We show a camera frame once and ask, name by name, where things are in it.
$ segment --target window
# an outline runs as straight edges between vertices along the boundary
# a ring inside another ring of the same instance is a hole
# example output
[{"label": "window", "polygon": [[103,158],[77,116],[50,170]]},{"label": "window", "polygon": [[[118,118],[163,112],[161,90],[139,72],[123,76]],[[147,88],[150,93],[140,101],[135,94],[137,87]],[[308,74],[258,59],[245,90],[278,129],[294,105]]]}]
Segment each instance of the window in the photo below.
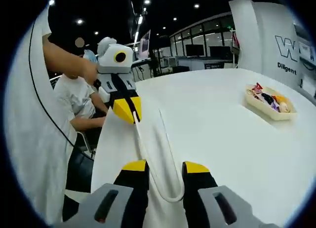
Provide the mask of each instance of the window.
[{"label": "window", "polygon": [[190,36],[190,29],[187,29],[182,32],[182,37],[183,37],[183,46],[184,46],[184,55],[187,56],[187,50],[186,50],[186,45],[187,44],[192,44],[191,42],[191,36]]},{"label": "window", "polygon": [[232,46],[232,33],[223,32],[225,46]]},{"label": "window", "polygon": [[181,41],[181,35],[176,35],[176,46],[178,51],[178,56],[183,56],[183,48],[182,48],[182,41]]},{"label": "window", "polygon": [[176,44],[174,43],[174,37],[170,38],[170,42],[171,42],[172,56],[177,56]]},{"label": "window", "polygon": [[170,47],[164,47],[160,49],[160,57],[170,57],[171,53],[170,53]]},{"label": "window", "polygon": [[202,44],[204,48],[204,56],[205,56],[205,45],[204,45],[204,37],[203,37],[203,32],[202,32],[202,25],[198,25],[195,27],[192,27],[191,29],[192,32],[192,41],[193,44]]},{"label": "window", "polygon": [[195,37],[197,35],[202,34],[202,25],[197,25],[191,28],[192,36]]},{"label": "window", "polygon": [[205,35],[207,56],[210,56],[210,46],[223,46],[221,33],[209,33]]},{"label": "window", "polygon": [[212,20],[212,21],[208,21],[203,23],[204,25],[204,31],[207,32],[219,32],[219,22],[218,20]]},{"label": "window", "polygon": [[229,16],[225,16],[221,18],[221,23],[222,23],[222,27],[223,28],[233,28],[235,29],[235,25],[234,25],[234,20],[233,20],[233,16],[229,15]]}]

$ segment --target white robot head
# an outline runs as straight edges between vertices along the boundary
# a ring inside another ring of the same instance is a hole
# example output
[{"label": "white robot head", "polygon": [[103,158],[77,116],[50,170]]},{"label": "white robot head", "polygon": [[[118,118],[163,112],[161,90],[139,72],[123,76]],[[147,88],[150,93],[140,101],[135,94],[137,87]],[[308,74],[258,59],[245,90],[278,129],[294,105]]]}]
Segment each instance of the white robot head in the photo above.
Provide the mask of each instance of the white robot head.
[{"label": "white robot head", "polygon": [[98,50],[97,53],[99,56],[104,55],[105,51],[107,51],[109,44],[116,44],[117,40],[114,38],[110,37],[105,37],[103,38],[99,43],[98,43]]},{"label": "white robot head", "polygon": [[133,50],[121,44],[109,44],[98,59],[100,74],[126,74],[133,63]]}]

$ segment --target hand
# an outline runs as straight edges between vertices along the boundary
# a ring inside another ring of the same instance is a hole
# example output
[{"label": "hand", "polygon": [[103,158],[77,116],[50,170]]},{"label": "hand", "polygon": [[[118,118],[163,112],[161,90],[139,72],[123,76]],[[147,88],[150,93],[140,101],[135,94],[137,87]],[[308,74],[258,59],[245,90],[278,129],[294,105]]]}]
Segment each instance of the hand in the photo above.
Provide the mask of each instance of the hand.
[{"label": "hand", "polygon": [[82,77],[88,84],[93,85],[95,80],[98,78],[97,65],[90,62],[89,60],[86,60],[84,62]]},{"label": "hand", "polygon": [[104,117],[100,117],[100,118],[96,118],[97,120],[97,126],[98,127],[103,127],[104,121],[105,121],[105,116]]}]

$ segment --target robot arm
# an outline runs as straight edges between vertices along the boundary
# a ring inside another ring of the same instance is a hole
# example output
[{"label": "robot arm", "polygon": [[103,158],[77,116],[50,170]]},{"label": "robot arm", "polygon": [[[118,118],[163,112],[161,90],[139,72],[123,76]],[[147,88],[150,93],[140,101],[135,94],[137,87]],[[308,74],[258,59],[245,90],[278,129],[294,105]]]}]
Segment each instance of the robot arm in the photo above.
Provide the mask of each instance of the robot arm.
[{"label": "robot arm", "polygon": [[133,51],[114,42],[114,39],[104,38],[99,43],[98,80],[94,86],[118,117],[133,124],[133,112],[141,120],[141,101],[131,73]]},{"label": "robot arm", "polygon": [[[190,228],[279,228],[253,216],[249,203],[217,186],[203,165],[183,163],[183,206]],[[104,184],[57,228],[141,228],[148,206],[149,167],[145,160],[123,167],[114,184]]]}]

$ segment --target logo w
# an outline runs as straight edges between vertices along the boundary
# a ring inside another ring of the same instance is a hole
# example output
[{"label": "logo w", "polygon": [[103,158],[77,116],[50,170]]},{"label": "logo w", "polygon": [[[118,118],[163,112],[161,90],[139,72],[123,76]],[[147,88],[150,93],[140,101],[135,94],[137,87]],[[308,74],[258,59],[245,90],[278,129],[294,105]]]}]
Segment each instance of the logo w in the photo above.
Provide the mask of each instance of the logo w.
[{"label": "logo w", "polygon": [[291,41],[289,38],[282,38],[275,36],[280,55],[288,58],[290,55],[291,60],[297,62],[299,58],[299,50],[296,41]]}]

